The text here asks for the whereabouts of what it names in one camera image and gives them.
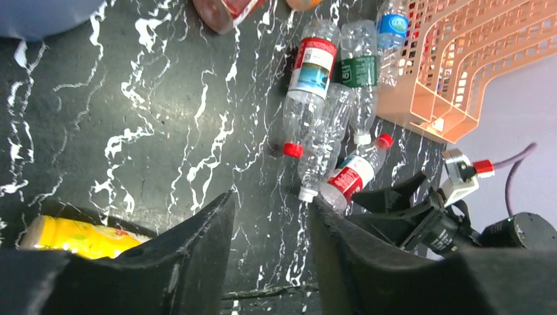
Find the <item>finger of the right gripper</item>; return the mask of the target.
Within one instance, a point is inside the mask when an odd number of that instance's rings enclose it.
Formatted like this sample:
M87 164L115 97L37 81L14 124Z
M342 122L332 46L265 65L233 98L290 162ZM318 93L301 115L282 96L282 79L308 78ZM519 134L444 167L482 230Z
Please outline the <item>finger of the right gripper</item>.
M392 187L354 193L352 201L371 213L394 213L412 207L412 196L428 179L422 171Z
M434 205L398 205L382 212L348 215L345 219L390 245L413 250L424 239L428 216L434 213Z

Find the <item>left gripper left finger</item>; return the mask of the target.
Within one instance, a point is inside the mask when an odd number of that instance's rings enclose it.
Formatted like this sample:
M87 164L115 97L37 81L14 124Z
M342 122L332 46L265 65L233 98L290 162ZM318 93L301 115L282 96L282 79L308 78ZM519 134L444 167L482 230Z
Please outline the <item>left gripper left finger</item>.
M230 192L118 257L1 251L2 314L219 314L235 217Z

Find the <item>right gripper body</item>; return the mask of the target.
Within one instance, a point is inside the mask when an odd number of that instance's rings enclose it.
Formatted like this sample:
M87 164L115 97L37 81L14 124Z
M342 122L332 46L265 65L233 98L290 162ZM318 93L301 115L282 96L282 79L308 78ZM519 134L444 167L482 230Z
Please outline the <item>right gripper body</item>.
M422 203L411 208L412 216L408 221L414 228L401 242L401 249L410 251L422 244L445 257L461 249L481 247L479 232L471 225L468 205L459 200L445 207L443 202L443 194L433 191Z

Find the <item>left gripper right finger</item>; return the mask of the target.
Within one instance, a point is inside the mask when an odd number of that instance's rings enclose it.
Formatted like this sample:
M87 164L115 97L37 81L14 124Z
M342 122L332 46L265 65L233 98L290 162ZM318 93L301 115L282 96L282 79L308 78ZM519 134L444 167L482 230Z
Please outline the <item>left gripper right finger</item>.
M315 201L308 229L324 314L555 314L556 252L404 252Z

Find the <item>red label red cap bottle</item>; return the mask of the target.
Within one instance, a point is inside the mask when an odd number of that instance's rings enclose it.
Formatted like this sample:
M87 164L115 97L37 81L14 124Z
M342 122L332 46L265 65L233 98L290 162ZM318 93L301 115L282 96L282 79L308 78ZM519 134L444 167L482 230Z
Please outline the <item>red label red cap bottle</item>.
M373 143L362 145L348 155L320 185L321 198L342 214L354 194L360 192L382 168L393 139L388 134L379 135Z

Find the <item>clear unlabelled plastic bottle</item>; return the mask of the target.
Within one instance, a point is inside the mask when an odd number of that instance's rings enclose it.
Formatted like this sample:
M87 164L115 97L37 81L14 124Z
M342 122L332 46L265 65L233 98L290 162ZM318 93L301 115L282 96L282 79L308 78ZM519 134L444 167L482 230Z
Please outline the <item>clear unlabelled plastic bottle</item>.
M331 84L323 112L298 162L299 200L312 203L319 194L320 184L336 165L354 103L352 88L340 83Z

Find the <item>yellow juice bottle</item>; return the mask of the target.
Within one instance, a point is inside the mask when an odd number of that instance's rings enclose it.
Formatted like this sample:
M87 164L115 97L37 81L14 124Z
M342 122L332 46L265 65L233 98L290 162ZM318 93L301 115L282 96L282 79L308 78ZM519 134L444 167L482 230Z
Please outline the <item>yellow juice bottle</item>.
M64 250L88 259L113 259L149 240L120 228L40 215L28 227L19 248Z

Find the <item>red blue label clear bottle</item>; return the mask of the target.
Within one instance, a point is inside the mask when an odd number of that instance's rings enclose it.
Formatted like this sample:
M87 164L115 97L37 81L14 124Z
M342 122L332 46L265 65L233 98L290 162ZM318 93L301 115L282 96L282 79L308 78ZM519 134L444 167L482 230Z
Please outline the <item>red blue label clear bottle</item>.
M302 157L305 141L323 112L339 40L340 30L330 20L312 20L302 31L283 104L286 156Z

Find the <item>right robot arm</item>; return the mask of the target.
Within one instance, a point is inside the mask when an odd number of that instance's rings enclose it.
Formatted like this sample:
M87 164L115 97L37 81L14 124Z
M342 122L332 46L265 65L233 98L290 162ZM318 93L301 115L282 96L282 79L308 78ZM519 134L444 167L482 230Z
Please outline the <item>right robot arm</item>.
M485 227L472 228L468 206L460 200L446 206L440 189L411 205L411 196L427 179L423 172L391 188L356 193L353 202L364 213L346 219L404 251L424 245L442 257L467 248L555 250L556 229L535 213L521 212Z

